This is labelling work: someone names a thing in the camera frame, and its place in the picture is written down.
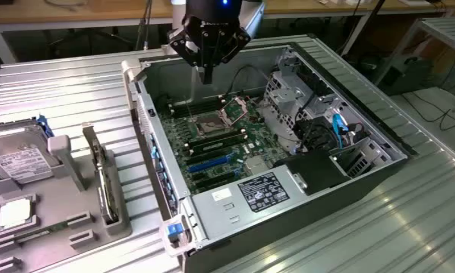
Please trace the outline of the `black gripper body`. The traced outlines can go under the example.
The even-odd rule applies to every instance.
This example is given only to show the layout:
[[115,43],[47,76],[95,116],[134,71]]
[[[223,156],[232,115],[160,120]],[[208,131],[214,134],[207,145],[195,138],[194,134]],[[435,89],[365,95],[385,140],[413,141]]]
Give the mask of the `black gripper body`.
[[192,41],[210,57],[210,42],[219,30],[240,26],[242,1],[187,1],[183,27]]

